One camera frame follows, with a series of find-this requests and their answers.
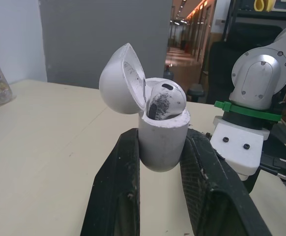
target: white mounting bracket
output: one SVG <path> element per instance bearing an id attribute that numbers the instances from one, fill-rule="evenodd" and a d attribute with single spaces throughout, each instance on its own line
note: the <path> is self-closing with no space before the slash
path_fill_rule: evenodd
<path id="1" fill-rule="evenodd" d="M 255 130 L 229 123 L 222 117 L 214 118 L 215 131 L 211 138 L 214 149 L 225 158 L 242 181 L 253 175 L 259 165 L 263 141 L 270 131 Z"/>

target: dirty earbud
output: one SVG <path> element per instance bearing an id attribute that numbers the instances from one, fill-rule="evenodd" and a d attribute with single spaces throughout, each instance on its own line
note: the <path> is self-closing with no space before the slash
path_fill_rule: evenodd
<path id="1" fill-rule="evenodd" d="M 154 120 L 164 120 L 181 114 L 186 104 L 186 94 L 177 83 L 162 81 L 152 88 L 147 116 Z"/>

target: table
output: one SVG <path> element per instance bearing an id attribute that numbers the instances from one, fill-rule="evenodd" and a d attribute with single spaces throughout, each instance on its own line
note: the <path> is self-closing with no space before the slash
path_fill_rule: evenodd
<path id="1" fill-rule="evenodd" d="M 96 89 L 30 80 L 11 88 L 16 99 L 0 107 L 0 236 L 79 236 L 93 179 L 138 116 L 110 110 Z M 222 110 L 187 107 L 191 128 L 213 132 Z M 271 233 L 286 236 L 281 180 L 261 171 L 251 197 Z M 155 173 L 141 163 L 141 235 L 185 233 L 193 235 L 179 166 Z"/>

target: white charging case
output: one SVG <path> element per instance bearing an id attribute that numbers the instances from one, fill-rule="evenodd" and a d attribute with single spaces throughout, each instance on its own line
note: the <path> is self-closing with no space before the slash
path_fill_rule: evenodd
<path id="1" fill-rule="evenodd" d="M 140 159 L 157 172 L 168 171 L 178 164 L 190 122 L 186 109 L 167 120 L 147 117 L 146 104 L 152 88 L 164 80 L 145 79 L 138 56 L 129 43 L 112 55 L 99 80 L 99 90 L 107 106 L 118 113 L 139 114 Z"/>

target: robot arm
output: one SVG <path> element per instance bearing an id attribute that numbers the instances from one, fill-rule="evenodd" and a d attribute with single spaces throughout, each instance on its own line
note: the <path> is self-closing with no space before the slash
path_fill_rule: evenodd
<path id="1" fill-rule="evenodd" d="M 243 107 L 267 110 L 286 84 L 286 29 L 265 47 L 243 54 L 232 69 L 235 86 L 229 99 Z"/>

